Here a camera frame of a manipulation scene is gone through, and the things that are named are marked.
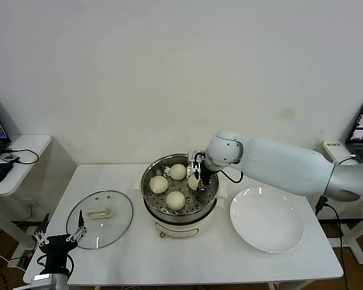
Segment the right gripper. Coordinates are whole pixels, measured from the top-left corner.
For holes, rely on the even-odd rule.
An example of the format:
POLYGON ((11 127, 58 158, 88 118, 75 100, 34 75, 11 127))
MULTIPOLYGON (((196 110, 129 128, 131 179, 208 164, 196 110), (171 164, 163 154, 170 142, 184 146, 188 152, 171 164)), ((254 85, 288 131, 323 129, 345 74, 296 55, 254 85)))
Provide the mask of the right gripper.
POLYGON ((201 177, 201 190, 207 191, 213 174, 213 161, 206 151, 199 149, 188 150, 188 162, 192 168, 192 189, 197 189, 201 177))

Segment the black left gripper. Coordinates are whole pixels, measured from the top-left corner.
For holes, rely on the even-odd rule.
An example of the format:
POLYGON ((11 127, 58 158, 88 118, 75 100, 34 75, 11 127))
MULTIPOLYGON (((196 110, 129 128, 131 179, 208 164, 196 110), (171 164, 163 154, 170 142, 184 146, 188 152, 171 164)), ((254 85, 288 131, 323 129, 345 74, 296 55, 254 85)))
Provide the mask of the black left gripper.
POLYGON ((47 227, 49 224, 49 213, 47 213, 40 223, 33 236, 36 240, 36 245, 43 253, 37 259, 40 262, 46 258, 44 269, 41 274, 71 274, 73 272, 74 263, 69 252, 78 246, 78 242, 87 233, 82 210, 79 211, 78 226, 73 234, 61 234, 55 236, 46 236, 47 227))

